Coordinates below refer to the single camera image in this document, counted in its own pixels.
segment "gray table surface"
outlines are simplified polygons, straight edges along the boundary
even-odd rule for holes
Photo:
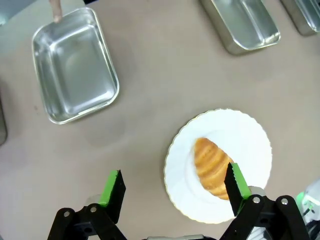
[[[300,36],[279,1],[265,4],[281,31],[280,43],[238,57],[223,48],[198,1],[91,4],[120,94],[110,107],[66,125],[49,122],[44,112],[31,39],[2,55],[8,126],[0,147],[3,239],[47,239],[57,210],[79,210],[103,190],[114,169],[122,170],[127,186],[118,226],[129,239],[199,233],[219,238],[229,222],[188,219],[163,183],[173,137],[210,109],[241,110],[264,127],[273,152],[266,187],[271,199],[295,196],[314,181],[320,169],[320,39]]]

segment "metal tray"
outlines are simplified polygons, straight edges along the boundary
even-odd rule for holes
[[[201,0],[224,47],[234,55],[277,44],[280,32],[261,0]]]
[[[77,9],[32,39],[35,71],[49,119],[65,124],[111,104],[119,82],[97,16]]]
[[[299,33],[309,36],[320,32],[320,0],[281,0]]]

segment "bread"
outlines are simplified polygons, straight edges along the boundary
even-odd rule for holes
[[[198,138],[194,146],[194,164],[202,186],[213,195],[228,200],[225,186],[227,167],[233,160],[207,138]]]

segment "white plate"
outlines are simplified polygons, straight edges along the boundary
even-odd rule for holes
[[[248,186],[265,188],[272,165],[266,132],[247,114],[231,109],[202,113],[175,136],[165,159],[164,183],[173,205],[198,222],[218,224],[234,217],[230,202],[206,191],[196,174],[194,144],[205,137],[221,148],[240,170]]]

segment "rectangular metal pan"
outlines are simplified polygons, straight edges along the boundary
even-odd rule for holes
[[[111,104],[119,81],[95,12],[77,9],[32,39],[35,71],[49,119],[65,124]]]
[[[320,32],[320,0],[281,0],[303,36]]]
[[[261,0],[201,0],[224,47],[234,55],[277,44],[280,32]]]

